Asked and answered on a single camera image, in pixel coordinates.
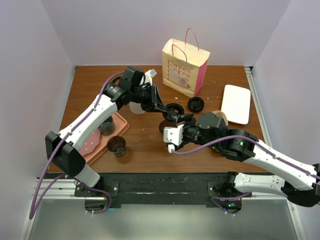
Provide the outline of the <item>dark translucent plastic cup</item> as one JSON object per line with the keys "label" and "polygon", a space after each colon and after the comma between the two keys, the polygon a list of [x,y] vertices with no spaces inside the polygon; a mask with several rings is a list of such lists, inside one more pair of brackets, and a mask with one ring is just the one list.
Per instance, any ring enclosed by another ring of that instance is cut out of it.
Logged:
{"label": "dark translucent plastic cup", "polygon": [[106,146],[116,157],[122,157],[126,153],[126,140],[122,136],[111,137]]}

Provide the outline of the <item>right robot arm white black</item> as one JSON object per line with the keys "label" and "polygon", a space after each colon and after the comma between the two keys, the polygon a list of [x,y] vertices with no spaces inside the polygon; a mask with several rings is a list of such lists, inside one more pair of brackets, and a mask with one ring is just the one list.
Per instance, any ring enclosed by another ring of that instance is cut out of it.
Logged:
{"label": "right robot arm white black", "polygon": [[273,149],[242,129],[229,128],[222,114],[207,112],[194,118],[174,116],[175,127],[163,129],[169,153],[188,155],[211,148],[228,160],[260,167],[268,175],[229,172],[213,186],[212,200],[236,201],[254,192],[285,197],[289,202],[313,207],[320,203],[320,165],[305,164]]}

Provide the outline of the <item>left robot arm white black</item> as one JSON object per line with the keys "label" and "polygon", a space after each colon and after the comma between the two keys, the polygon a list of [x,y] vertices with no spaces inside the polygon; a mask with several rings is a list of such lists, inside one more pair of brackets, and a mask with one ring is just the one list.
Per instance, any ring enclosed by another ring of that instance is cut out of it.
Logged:
{"label": "left robot arm white black", "polygon": [[131,102],[139,104],[144,112],[167,113],[158,88],[153,84],[156,74],[155,69],[144,72],[129,66],[109,77],[80,116],[58,133],[51,131],[46,135],[48,163],[85,184],[86,191],[92,196],[99,196],[104,184],[100,175],[86,163],[80,150],[103,122]]}

